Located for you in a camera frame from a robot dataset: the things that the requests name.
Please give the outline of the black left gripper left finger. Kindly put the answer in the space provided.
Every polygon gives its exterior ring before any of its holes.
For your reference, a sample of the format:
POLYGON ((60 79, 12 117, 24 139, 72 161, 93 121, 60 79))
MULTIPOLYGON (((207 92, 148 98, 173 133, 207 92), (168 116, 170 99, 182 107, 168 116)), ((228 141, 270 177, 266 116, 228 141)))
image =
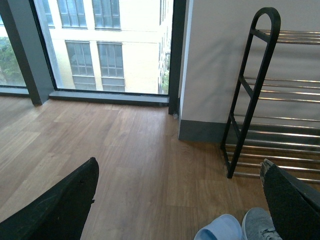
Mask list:
POLYGON ((2 240, 79 240, 99 178, 94 157, 0 224, 2 240))

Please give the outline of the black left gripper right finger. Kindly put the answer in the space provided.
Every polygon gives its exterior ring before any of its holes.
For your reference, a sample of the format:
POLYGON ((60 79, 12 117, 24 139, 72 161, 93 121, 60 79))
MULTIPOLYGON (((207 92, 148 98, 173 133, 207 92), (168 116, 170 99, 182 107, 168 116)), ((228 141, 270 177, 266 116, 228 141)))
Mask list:
POLYGON ((283 240, 320 238, 320 192, 264 159, 260 179, 275 230, 283 240))

